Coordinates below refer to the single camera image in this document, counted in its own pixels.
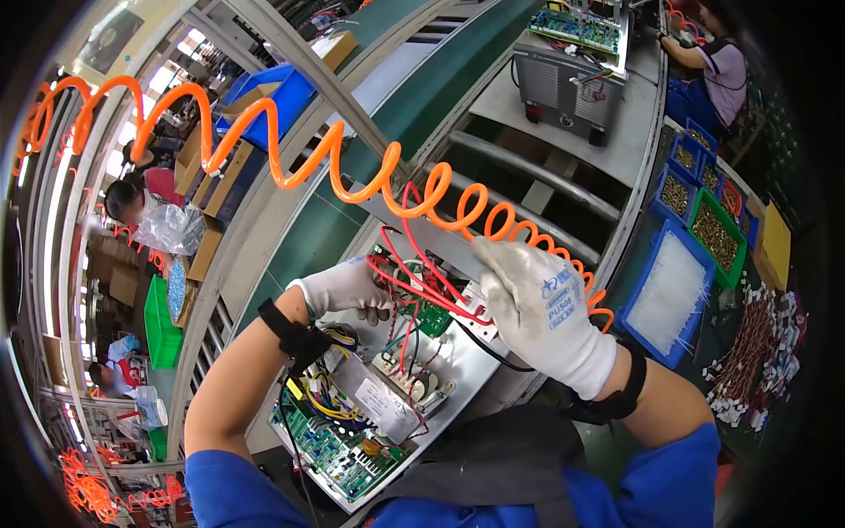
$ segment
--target blue sleeve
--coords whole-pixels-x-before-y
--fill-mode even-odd
[[[251,462],[228,451],[185,461],[185,487],[199,526],[308,528],[296,506]]]
[[[604,482],[565,469],[579,525],[712,528],[720,447],[716,425],[706,423],[687,438],[635,455],[619,481],[615,503]]]
[[[111,361],[119,362],[133,350],[141,350],[141,342],[133,334],[129,334],[108,346],[108,358]]]
[[[636,455],[620,482],[619,516],[630,526],[713,526],[721,447],[716,424],[706,423]]]

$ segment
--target black wire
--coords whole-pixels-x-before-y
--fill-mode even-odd
[[[297,440],[293,437],[293,433],[291,432],[291,426],[287,423],[287,416],[285,416],[285,406],[282,405],[282,395],[285,392],[285,387],[287,386],[287,380],[291,378],[291,375],[288,373],[285,375],[285,378],[281,381],[281,389],[279,390],[279,414],[281,415],[281,423],[285,426],[285,432],[287,433],[287,437],[291,439],[291,445],[293,446],[293,456],[297,459],[297,465],[299,466],[299,481],[303,485],[303,491],[305,492],[305,498],[308,500],[308,507],[311,509],[311,516],[314,519],[314,525],[319,528],[319,521],[317,520],[317,512],[314,511],[314,505],[311,502],[311,493],[308,492],[308,487],[305,486],[305,470],[303,469],[303,461],[299,458],[299,448],[297,447]]]
[[[463,330],[463,331],[464,331],[467,335],[469,335],[469,336],[470,336],[470,339],[471,339],[471,340],[472,340],[472,341],[473,341],[476,345],[478,345],[478,346],[479,346],[479,347],[480,347],[483,351],[487,352],[487,354],[488,354],[489,356],[493,357],[493,359],[495,359],[496,361],[498,361],[498,362],[502,363],[503,365],[505,365],[507,368],[510,368],[511,370],[516,370],[516,372],[518,372],[518,373],[532,373],[532,372],[534,372],[534,369],[533,369],[533,368],[531,368],[531,367],[517,367],[515,364],[513,364],[513,363],[509,362],[508,360],[504,359],[502,356],[500,356],[499,354],[497,354],[496,352],[494,352],[492,348],[490,348],[489,346],[487,346],[487,343],[485,343],[484,341],[482,341],[482,340],[478,339],[478,337],[477,337],[475,334],[473,334],[473,333],[472,333],[472,332],[471,332],[471,331],[470,331],[470,330],[469,330],[466,326],[464,326],[463,324],[461,324],[461,322],[460,322],[460,321],[458,321],[458,320],[456,319],[456,320],[455,320],[455,322],[456,322],[456,323],[458,323],[458,326],[460,326],[460,327],[461,327],[461,329],[462,329],[462,330]]]
[[[417,343],[414,345],[414,355],[411,358],[411,365],[408,367],[408,378],[411,377],[411,371],[414,368],[414,363],[417,362],[417,352],[420,350],[420,324],[417,322],[417,318],[411,315],[411,319],[414,322],[414,336],[417,338]]]
[[[514,81],[514,86],[519,88],[520,84],[516,82],[516,75],[514,75],[514,66],[516,66],[516,57],[511,57],[510,58],[510,80]]]

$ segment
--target label sticker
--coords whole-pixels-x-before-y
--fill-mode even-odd
[[[393,415],[390,412],[393,403],[387,396],[382,394],[379,386],[369,379],[365,378],[361,382],[361,386],[355,391],[355,397],[369,408],[370,412],[374,415],[372,416],[373,419],[376,417],[393,419]]]

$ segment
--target orange coil spring tube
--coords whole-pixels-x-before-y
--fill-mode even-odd
[[[390,189],[390,174],[399,162],[401,153],[401,145],[395,141],[388,145],[384,153],[384,158],[381,161],[381,168],[375,175],[373,180],[368,183],[363,189],[356,193],[350,193],[343,188],[341,184],[341,141],[343,140],[343,122],[338,121],[331,126],[329,132],[323,137],[314,149],[313,154],[303,163],[298,171],[294,172],[289,177],[285,177],[285,171],[279,162],[279,124],[277,118],[277,110],[275,103],[271,99],[259,99],[253,104],[249,105],[240,116],[235,120],[226,136],[213,153],[211,152],[211,109],[209,105],[208,96],[203,89],[194,83],[181,84],[164,94],[153,107],[150,115],[144,119],[144,108],[141,87],[138,81],[128,75],[118,75],[107,80],[100,89],[95,93],[90,93],[90,87],[79,77],[67,77],[59,81],[55,90],[50,90],[50,87],[44,83],[41,87],[41,92],[44,94],[44,100],[41,103],[30,108],[30,120],[28,121],[23,137],[21,138],[21,145],[19,146],[19,160],[30,152],[25,150],[25,142],[32,145],[32,152],[38,152],[46,140],[47,131],[49,130],[49,122],[52,118],[52,100],[56,94],[66,88],[74,87],[80,91],[83,99],[82,108],[79,115],[74,122],[74,154],[80,155],[85,146],[85,141],[90,132],[91,121],[93,119],[93,109],[102,96],[109,90],[116,86],[125,86],[132,92],[135,99],[135,106],[137,108],[137,141],[134,142],[131,158],[137,160],[141,157],[144,151],[144,145],[147,143],[155,126],[158,117],[164,112],[176,99],[183,95],[192,95],[196,98],[199,106],[199,126],[200,126],[200,156],[202,159],[202,167],[206,173],[213,172],[220,168],[222,162],[226,159],[226,155],[234,148],[235,143],[243,134],[244,129],[261,113],[267,114],[267,144],[268,156],[270,158],[270,174],[273,177],[276,185],[284,189],[292,189],[304,182],[306,178],[317,169],[319,163],[329,156],[329,174],[331,179],[331,187],[334,189],[338,198],[347,202],[348,204],[360,204],[361,202],[371,198],[376,193],[381,191],[382,199],[387,205],[387,208],[394,215],[400,218],[416,218],[418,216],[426,215],[428,219],[437,227],[445,229],[446,231],[460,231],[467,239],[471,240],[473,235],[470,233],[469,227],[474,221],[478,220],[483,214],[488,202],[488,190],[481,183],[471,185],[461,195],[458,203],[457,211],[455,212],[456,221],[449,222],[442,220],[434,212],[434,206],[444,197],[446,191],[449,189],[452,179],[452,167],[445,162],[440,162],[428,175],[428,180],[425,184],[423,200],[419,205],[411,208],[403,208],[393,199],[394,193]],[[38,135],[39,123],[45,119],[45,126],[42,129],[41,136]],[[469,213],[466,213],[466,204],[469,198],[477,194],[478,200],[475,207]],[[495,233],[492,233],[493,220],[504,212],[504,225]],[[570,259],[570,252],[566,248],[556,248],[554,240],[547,234],[541,234],[537,225],[528,220],[523,220],[515,224],[514,206],[507,202],[496,204],[490,211],[487,219],[484,222],[484,236],[492,240],[502,240],[507,237],[508,240],[514,241],[518,232],[527,228],[531,232],[531,238],[528,241],[529,246],[536,246],[541,242],[545,243],[546,251],[549,253],[560,255],[565,259]],[[592,288],[593,274],[584,271],[584,265],[579,260],[572,260],[572,264],[577,268],[578,272],[584,278],[585,287],[584,292],[588,293]],[[602,332],[607,332],[610,324],[613,322],[613,312],[607,308],[594,308],[604,298],[605,291],[600,290],[592,294],[586,300],[588,314],[604,313],[608,315],[609,320],[605,324]]]
[[[146,508],[147,503],[156,508],[163,508],[182,497],[182,484],[179,483],[176,476],[167,475],[165,477],[166,489],[142,492],[140,494],[141,499],[134,495],[128,495],[125,501],[121,497],[115,497],[112,504],[112,496],[109,494],[106,485],[103,484],[104,477],[91,475],[85,469],[85,459],[77,449],[67,448],[59,455],[59,463],[62,465],[64,489],[68,494],[68,501],[71,505],[77,511],[85,509],[95,513],[97,519],[106,525],[117,518],[118,504],[122,504],[129,513],[132,513],[135,510],[135,506],[132,505],[133,501],[141,509]]]

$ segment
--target hand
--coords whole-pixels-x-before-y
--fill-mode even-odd
[[[590,324],[584,280],[569,260],[524,243],[475,237],[472,252],[502,341],[526,363],[574,389],[598,395],[616,361],[616,341]]]
[[[384,288],[376,286],[375,272],[364,257],[341,262],[326,271],[296,279],[287,285],[299,286],[305,295],[305,302],[315,318],[326,312],[340,312],[355,308],[359,319],[366,319],[371,326],[390,316],[393,302]]]

